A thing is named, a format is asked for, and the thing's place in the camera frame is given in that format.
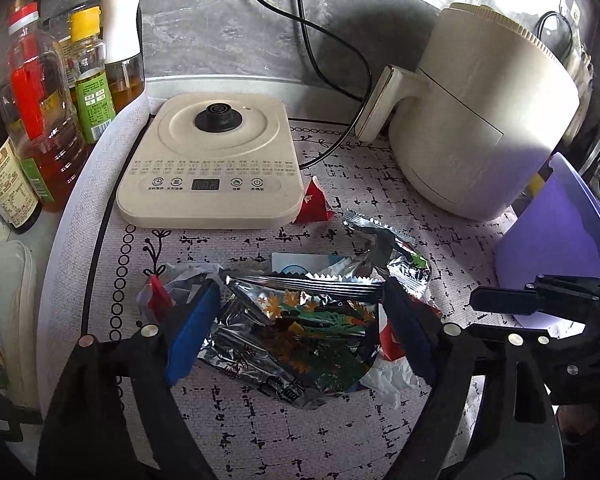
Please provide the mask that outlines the silver foil snack bag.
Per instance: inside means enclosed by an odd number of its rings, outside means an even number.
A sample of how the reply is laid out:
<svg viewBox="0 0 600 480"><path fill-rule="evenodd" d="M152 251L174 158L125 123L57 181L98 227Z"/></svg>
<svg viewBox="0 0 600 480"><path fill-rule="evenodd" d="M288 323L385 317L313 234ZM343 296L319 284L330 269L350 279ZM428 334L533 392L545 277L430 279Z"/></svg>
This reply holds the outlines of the silver foil snack bag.
<svg viewBox="0 0 600 480"><path fill-rule="evenodd" d="M230 298L199 361L295 408L358 388L378 352L381 282L238 272L223 281Z"/></svg>

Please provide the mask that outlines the purple plastic trash bucket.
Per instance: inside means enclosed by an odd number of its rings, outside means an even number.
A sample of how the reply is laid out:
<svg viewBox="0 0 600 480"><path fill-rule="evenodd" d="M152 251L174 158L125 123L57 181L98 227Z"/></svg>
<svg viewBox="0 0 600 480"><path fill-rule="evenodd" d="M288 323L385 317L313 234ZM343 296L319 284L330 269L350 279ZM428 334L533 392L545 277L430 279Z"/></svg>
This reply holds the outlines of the purple plastic trash bucket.
<svg viewBox="0 0 600 480"><path fill-rule="evenodd" d="M562 154L548 164L542 190L495 246L503 288L522 289L539 274L600 278L600 203Z"/></svg>

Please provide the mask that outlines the white plastic food container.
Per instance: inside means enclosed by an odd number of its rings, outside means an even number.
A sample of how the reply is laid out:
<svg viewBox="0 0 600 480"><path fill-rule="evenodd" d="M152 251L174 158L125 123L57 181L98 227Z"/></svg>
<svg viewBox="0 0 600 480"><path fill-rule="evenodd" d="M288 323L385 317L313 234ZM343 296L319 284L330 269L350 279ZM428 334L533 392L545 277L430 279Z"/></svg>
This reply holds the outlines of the white plastic food container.
<svg viewBox="0 0 600 480"><path fill-rule="evenodd" d="M0 243L0 393L37 410L36 265L18 240Z"/></svg>

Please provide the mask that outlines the red white plastic wrapper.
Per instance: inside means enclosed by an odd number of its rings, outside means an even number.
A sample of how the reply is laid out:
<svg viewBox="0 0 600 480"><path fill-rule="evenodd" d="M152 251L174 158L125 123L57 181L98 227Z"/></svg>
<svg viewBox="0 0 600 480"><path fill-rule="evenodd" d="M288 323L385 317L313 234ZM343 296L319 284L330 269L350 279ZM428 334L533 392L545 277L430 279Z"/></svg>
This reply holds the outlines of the red white plastic wrapper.
<svg viewBox="0 0 600 480"><path fill-rule="evenodd" d="M384 306L378 307L379 347L375 361L360 379L360 385L378 396L381 403L398 408L407 390L417 389L420 379L407 362Z"/></svg>

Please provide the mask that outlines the cream air fryer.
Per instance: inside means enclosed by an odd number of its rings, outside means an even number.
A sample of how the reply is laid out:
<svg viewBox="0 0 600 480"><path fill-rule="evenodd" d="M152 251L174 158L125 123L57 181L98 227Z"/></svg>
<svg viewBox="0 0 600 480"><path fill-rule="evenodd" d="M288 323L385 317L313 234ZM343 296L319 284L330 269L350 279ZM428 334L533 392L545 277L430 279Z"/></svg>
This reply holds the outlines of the cream air fryer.
<svg viewBox="0 0 600 480"><path fill-rule="evenodd" d="M388 65L356 123L381 128L402 174L451 214L498 217L550 157L579 107L572 77L530 30L488 6L454 2L414 72Z"/></svg>

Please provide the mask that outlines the white blue paper packet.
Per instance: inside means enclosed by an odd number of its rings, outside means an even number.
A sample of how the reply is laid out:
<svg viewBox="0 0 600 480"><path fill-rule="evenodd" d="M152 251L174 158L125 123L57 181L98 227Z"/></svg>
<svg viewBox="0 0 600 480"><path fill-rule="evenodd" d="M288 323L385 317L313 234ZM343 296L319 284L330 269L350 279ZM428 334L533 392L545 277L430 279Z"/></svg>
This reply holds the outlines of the white blue paper packet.
<svg viewBox="0 0 600 480"><path fill-rule="evenodd" d="M274 252L271 256L271 271L281 274L337 274L340 262L348 262L349 257L315 254L290 254Z"/></svg>

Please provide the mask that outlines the dark soy sauce bottle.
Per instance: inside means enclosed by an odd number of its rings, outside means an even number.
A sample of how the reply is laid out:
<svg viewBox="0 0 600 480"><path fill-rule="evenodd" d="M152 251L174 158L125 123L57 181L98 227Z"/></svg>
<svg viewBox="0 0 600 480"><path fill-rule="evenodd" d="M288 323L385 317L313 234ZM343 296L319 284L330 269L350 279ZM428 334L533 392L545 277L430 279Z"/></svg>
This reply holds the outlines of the dark soy sauce bottle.
<svg viewBox="0 0 600 480"><path fill-rule="evenodd" d="M34 226L41 211L0 114L0 215L16 234L22 234Z"/></svg>

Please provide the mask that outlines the cream induction cooker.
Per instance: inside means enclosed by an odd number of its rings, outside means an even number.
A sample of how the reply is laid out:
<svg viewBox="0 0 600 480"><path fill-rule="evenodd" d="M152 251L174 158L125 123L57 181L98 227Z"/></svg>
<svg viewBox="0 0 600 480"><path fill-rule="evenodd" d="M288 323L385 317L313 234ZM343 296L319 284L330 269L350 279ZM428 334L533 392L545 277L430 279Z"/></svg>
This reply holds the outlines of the cream induction cooker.
<svg viewBox="0 0 600 480"><path fill-rule="evenodd" d="M146 229L265 230L298 217L304 184L284 104L248 93L166 100L117 188Z"/></svg>

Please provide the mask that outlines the red small wrapper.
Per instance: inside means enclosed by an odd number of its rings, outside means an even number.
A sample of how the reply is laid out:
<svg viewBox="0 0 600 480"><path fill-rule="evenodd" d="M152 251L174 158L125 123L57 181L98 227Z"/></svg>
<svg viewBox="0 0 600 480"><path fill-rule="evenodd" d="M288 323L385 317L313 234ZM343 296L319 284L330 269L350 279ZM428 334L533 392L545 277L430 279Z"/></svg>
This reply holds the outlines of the red small wrapper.
<svg viewBox="0 0 600 480"><path fill-rule="evenodd" d="M313 176L306 186L303 202L294 224L330 221L334 215L324 190L318 183L317 177Z"/></svg>

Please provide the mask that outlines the red cap oil bottle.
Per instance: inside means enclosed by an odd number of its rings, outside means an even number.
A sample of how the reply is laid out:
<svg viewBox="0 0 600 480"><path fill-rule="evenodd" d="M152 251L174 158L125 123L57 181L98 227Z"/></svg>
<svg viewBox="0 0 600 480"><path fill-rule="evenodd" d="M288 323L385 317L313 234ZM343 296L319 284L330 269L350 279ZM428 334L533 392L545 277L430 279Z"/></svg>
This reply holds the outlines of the red cap oil bottle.
<svg viewBox="0 0 600 480"><path fill-rule="evenodd" d="M73 105L61 47L41 26L38 4L16 0L7 11L8 83L1 113L21 169L42 206L65 208L88 151Z"/></svg>

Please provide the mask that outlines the yellow cap green label bottle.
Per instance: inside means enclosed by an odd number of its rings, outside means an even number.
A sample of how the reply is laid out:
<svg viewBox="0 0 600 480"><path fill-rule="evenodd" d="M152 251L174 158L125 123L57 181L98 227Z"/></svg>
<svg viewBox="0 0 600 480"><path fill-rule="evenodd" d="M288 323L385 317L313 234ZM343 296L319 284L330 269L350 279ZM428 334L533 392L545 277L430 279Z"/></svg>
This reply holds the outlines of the yellow cap green label bottle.
<svg viewBox="0 0 600 480"><path fill-rule="evenodd" d="M70 39L76 109L85 142L93 145L116 117L106 74L106 44L100 38L98 6L71 15Z"/></svg>

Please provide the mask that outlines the white top oil dispenser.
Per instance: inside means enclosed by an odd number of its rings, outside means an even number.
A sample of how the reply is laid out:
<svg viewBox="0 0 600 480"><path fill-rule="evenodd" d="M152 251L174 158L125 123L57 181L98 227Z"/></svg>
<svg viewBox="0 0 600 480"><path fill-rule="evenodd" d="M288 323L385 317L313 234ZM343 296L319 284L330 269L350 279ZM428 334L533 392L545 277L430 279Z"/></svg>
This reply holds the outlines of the white top oil dispenser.
<svg viewBox="0 0 600 480"><path fill-rule="evenodd" d="M145 74L137 11L140 0L100 0L105 68L114 110L119 113L144 90Z"/></svg>

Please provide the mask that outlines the gold cap clear bottle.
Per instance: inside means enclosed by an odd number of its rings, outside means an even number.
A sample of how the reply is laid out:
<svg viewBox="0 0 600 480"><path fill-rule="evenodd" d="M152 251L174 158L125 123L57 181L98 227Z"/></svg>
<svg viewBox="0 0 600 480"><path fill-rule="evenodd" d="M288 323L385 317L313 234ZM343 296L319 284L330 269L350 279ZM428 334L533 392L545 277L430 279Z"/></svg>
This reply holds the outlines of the gold cap clear bottle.
<svg viewBox="0 0 600 480"><path fill-rule="evenodd" d="M76 102L76 82L73 78L71 54L71 24L70 18L76 12L98 6L99 0L60 0L47 22L47 30L60 45L65 61L65 71L72 102Z"/></svg>

